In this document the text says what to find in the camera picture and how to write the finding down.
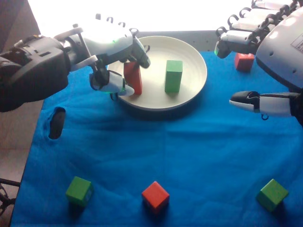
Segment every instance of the block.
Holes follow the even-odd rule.
[[[258,193],[257,201],[269,212],[273,212],[287,195],[288,191],[272,179]]]
[[[140,65],[136,62],[124,63],[124,78],[126,83],[134,89],[136,95],[142,94],[142,80]]]
[[[169,194],[156,181],[142,192],[142,198],[154,214],[158,214],[169,202]]]
[[[250,72],[252,64],[254,62],[253,54],[237,53],[235,57],[236,69],[242,72]]]
[[[74,177],[65,195],[69,202],[86,207],[94,192],[91,182],[80,177]]]
[[[165,74],[165,92],[176,93],[180,90],[183,62],[167,60]]]

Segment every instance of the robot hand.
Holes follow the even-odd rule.
[[[257,64],[294,93],[262,94],[243,91],[234,94],[230,103],[244,110],[271,116],[295,116],[303,123],[302,88],[302,1],[253,0],[239,16],[228,19],[230,30],[220,27],[215,54],[225,58],[231,51],[256,55]]]
[[[137,61],[148,68],[150,59],[137,39],[138,30],[96,19],[54,38],[31,36],[0,54],[0,112],[25,102],[45,99],[68,85],[70,71],[90,66],[94,90],[129,96],[134,90],[122,75],[107,70],[116,61]]]

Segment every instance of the red cube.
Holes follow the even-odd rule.
[[[252,64],[254,62],[253,54],[243,54],[237,53],[235,57],[236,69],[242,72],[249,72],[251,70]]]
[[[169,202],[169,194],[156,181],[142,192],[142,197],[154,214],[158,214]]]
[[[136,62],[124,63],[124,78],[126,83],[134,89],[136,95],[142,94],[142,80],[140,65]]]

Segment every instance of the plate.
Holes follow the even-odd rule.
[[[120,96],[129,105],[148,111],[171,110],[192,100],[203,88],[207,78],[206,63],[201,54],[191,45],[171,37],[149,36],[139,39],[151,49],[148,56],[149,68],[140,67],[142,94]],[[178,93],[164,91],[167,60],[183,61],[183,72]],[[123,75],[123,63],[116,61],[108,66],[109,70]]]

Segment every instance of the green block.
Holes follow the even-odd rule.
[[[183,62],[167,60],[165,74],[165,92],[179,92],[183,71]]]
[[[80,177],[74,177],[65,195],[69,202],[86,207],[93,194],[94,189],[91,182]]]
[[[272,179],[258,193],[257,200],[269,212],[272,212],[287,195],[288,191]]]

